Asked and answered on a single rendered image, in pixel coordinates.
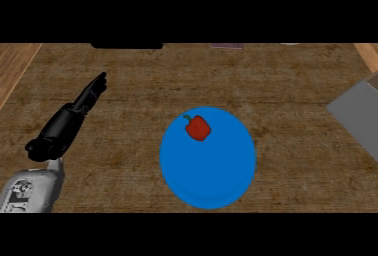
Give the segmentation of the black appliance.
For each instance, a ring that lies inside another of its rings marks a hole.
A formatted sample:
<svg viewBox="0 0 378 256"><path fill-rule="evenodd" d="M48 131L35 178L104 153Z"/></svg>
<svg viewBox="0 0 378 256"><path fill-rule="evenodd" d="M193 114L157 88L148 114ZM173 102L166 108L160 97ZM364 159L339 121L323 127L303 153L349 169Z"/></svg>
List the black appliance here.
<svg viewBox="0 0 378 256"><path fill-rule="evenodd" d="M89 43L95 49L160 49L162 43Z"/></svg>

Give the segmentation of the purple flat object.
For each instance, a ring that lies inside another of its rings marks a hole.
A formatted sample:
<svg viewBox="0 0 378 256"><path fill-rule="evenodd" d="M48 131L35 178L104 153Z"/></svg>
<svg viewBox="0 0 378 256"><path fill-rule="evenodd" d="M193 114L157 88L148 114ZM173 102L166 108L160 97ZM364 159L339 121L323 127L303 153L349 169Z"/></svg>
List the purple flat object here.
<svg viewBox="0 0 378 256"><path fill-rule="evenodd" d="M209 47L213 49L243 49L241 43L209 43Z"/></svg>

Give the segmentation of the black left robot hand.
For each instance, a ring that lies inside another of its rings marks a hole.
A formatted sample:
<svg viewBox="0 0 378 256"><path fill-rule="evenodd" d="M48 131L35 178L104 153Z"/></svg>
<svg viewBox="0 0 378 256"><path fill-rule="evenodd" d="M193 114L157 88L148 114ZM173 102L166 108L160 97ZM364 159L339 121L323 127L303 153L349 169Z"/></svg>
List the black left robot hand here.
<svg viewBox="0 0 378 256"><path fill-rule="evenodd" d="M26 145L27 158L35 162L55 160L66 152L76 137L85 116L106 90L106 73L85 86L75 101L66 103L51 116L38 136Z"/></svg>

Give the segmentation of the blue oval plate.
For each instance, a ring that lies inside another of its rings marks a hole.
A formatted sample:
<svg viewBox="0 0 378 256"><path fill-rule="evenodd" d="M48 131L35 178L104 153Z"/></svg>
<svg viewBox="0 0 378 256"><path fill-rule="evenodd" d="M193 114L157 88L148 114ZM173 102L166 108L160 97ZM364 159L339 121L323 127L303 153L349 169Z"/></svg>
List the blue oval plate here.
<svg viewBox="0 0 378 256"><path fill-rule="evenodd" d="M206 121L203 141L188 136L184 116ZM256 150L247 128L228 111L200 106L172 119L159 144L159 169L169 190L190 206L215 210L241 197L253 180Z"/></svg>

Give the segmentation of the grey cardboard box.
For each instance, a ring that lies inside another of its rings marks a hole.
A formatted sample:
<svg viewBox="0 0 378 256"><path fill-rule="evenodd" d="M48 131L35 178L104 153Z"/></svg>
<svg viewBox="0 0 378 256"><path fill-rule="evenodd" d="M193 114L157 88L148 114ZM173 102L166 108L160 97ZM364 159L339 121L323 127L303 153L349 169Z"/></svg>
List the grey cardboard box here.
<svg viewBox="0 0 378 256"><path fill-rule="evenodd" d="M349 87L326 109L378 162L378 72Z"/></svg>

